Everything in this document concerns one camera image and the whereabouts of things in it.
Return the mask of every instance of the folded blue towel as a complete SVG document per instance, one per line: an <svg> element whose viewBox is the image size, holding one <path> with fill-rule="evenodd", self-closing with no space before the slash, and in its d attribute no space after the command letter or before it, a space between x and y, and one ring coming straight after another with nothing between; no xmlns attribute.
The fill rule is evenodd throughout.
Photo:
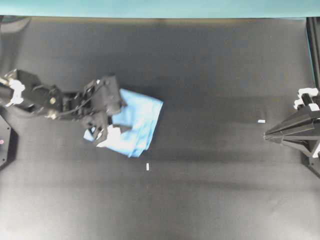
<svg viewBox="0 0 320 240"><path fill-rule="evenodd" d="M106 147L128 157L139 157L150 146L163 102L125 89L120 89L120 94L127 106L119 114L112 116L112 122L132 129L118 136L108 137L97 147ZM88 130L83 137L93 141Z"/></svg>

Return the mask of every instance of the teal wall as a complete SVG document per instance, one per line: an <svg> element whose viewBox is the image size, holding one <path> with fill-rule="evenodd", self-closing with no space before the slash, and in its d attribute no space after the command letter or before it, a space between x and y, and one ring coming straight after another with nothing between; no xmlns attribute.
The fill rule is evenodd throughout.
<svg viewBox="0 0 320 240"><path fill-rule="evenodd" d="M0 15L297 18L320 16L320 0L0 0Z"/></svg>

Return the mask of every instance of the black fabric surface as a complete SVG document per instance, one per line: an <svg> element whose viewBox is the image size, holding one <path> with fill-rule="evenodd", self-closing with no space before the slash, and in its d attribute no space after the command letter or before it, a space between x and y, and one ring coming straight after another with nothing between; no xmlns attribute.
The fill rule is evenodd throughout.
<svg viewBox="0 0 320 240"><path fill-rule="evenodd" d="M320 179L298 151L262 138L313 87L305 24L34 17L2 27L1 74L19 68L73 91L115 73L164 105L140 158L95 148L78 123L3 110L18 142L0 171L0 239L319 239Z"/></svg>

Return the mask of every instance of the screw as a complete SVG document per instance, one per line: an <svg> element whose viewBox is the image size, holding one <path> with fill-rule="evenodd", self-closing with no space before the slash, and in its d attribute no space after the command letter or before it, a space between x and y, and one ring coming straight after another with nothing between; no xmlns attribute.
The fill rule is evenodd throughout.
<svg viewBox="0 0 320 240"><path fill-rule="evenodd" d="M50 104L55 104L56 103L56 98L55 97L52 97L50 98Z"/></svg>

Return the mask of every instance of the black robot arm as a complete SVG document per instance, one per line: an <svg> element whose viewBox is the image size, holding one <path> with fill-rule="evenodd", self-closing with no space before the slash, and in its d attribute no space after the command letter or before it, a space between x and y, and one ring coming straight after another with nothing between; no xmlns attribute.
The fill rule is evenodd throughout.
<svg viewBox="0 0 320 240"><path fill-rule="evenodd" d="M36 75L18 69L0 78L0 101L3 106L19 108L30 116L81 121L96 145L108 138L108 127L113 124L111 116L126 106L114 75L92 80L82 91L62 92L55 85L41 83ZM130 129L116 127L121 132Z"/></svg>

